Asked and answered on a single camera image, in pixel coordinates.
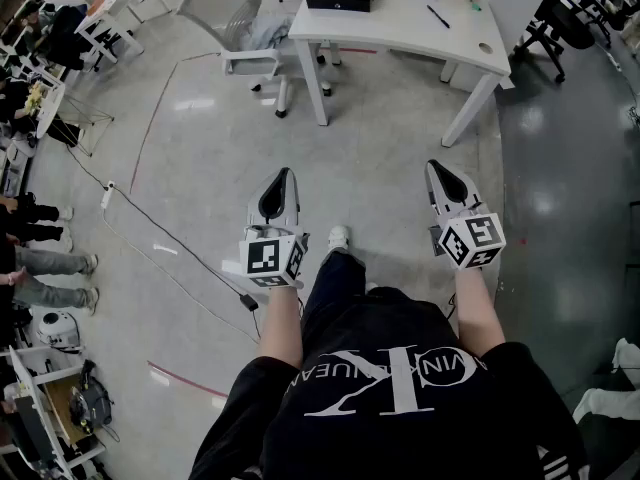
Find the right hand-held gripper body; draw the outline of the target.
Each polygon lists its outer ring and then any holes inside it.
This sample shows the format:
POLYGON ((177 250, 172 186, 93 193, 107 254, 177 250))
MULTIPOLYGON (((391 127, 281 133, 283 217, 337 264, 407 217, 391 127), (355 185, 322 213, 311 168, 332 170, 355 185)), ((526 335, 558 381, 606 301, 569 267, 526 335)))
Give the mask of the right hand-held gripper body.
POLYGON ((457 270, 488 266, 506 246, 498 214, 481 209, 482 205, 442 214, 430 228, 434 254, 447 258, 457 270))

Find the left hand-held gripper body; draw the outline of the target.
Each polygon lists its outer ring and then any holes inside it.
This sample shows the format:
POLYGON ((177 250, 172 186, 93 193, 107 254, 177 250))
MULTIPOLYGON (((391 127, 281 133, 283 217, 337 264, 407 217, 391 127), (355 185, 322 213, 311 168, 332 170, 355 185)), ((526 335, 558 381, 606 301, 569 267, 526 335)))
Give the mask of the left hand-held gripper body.
POLYGON ((245 229, 239 243, 241 276, 260 288, 302 289, 298 279, 308 252, 309 234, 300 226, 291 229, 272 225, 253 225, 245 229))

